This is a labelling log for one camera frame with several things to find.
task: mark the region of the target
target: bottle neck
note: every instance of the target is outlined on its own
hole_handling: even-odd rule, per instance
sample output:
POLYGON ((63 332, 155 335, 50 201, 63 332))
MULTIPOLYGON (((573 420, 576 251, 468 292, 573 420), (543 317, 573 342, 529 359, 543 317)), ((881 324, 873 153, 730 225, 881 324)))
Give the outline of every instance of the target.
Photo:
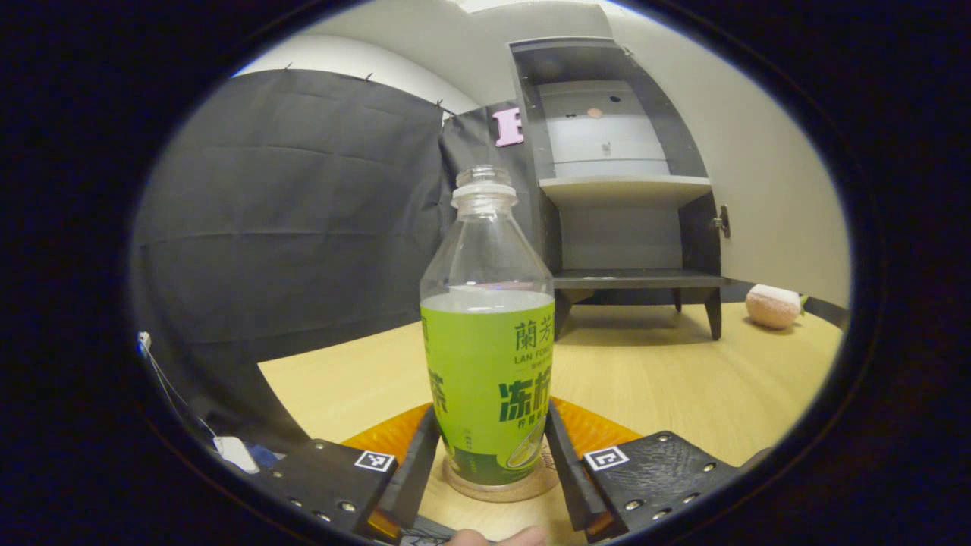
POLYGON ((513 199, 509 195, 478 193, 458 200, 460 219, 495 218, 513 214, 513 199))

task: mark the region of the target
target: round coaster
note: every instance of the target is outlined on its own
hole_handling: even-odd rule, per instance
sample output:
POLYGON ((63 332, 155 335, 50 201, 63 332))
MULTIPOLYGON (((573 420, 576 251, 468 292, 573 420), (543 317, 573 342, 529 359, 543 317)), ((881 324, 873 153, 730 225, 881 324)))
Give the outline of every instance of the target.
POLYGON ((556 487, 559 477, 556 475, 556 467, 552 463, 549 447, 544 438, 543 450, 540 453, 536 468, 528 476, 517 482, 503 486, 483 486, 474 484, 452 470, 449 464, 449 456, 442 459, 442 470, 445 473, 445 481, 459 493, 485 502, 517 502, 527 500, 556 487))

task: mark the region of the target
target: lemon graphic on label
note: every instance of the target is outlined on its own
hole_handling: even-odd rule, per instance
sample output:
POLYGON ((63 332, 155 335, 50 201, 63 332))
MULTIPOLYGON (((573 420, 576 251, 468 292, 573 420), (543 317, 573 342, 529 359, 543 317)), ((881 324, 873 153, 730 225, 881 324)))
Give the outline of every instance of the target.
POLYGON ((543 439, 543 423, 545 422, 545 419, 541 419, 536 423, 533 429, 529 431, 526 439, 522 440, 522 443, 513 450, 509 460, 506 461, 506 466, 519 468, 533 460, 540 451, 541 440, 543 439))

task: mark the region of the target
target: black curtain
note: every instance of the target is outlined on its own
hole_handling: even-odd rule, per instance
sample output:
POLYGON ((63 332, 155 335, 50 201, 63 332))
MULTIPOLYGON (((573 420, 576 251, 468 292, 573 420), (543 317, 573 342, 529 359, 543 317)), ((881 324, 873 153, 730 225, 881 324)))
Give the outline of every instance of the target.
POLYGON ((130 294, 217 433, 305 440, 257 363, 419 319, 419 278, 453 218, 441 120, 392 87, 283 70, 229 80, 185 122, 134 221, 130 294))

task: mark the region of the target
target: white wall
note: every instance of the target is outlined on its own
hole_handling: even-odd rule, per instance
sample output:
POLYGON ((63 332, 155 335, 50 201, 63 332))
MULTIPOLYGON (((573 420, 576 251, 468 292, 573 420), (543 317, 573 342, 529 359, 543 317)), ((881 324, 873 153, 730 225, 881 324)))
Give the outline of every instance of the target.
POLYGON ((722 275, 849 307, 846 221, 806 135, 758 85, 690 39, 626 10, 607 16, 617 43, 681 113, 716 203, 728 207, 722 275))
POLYGON ((427 69, 384 48, 348 38, 319 34, 297 34, 252 62, 236 76, 262 70, 322 70, 365 78, 396 87, 429 102, 442 99, 442 106, 461 113, 479 104, 427 69))

